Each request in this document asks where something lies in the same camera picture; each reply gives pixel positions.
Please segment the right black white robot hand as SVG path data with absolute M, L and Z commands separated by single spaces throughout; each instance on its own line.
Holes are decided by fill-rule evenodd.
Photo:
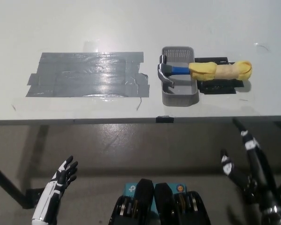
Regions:
M 250 174 L 236 168 L 225 149 L 221 150 L 224 174 L 241 190 L 247 204 L 257 203 L 264 214 L 281 212 L 281 195 L 274 180 L 269 162 L 255 137 L 237 120 L 232 120 L 242 137 Z

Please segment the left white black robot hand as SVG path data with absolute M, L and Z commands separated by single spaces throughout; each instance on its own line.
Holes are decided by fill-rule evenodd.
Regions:
M 78 162 L 73 156 L 66 159 L 46 184 L 31 219 L 32 225 L 56 225 L 61 198 L 69 185 L 76 180 Z

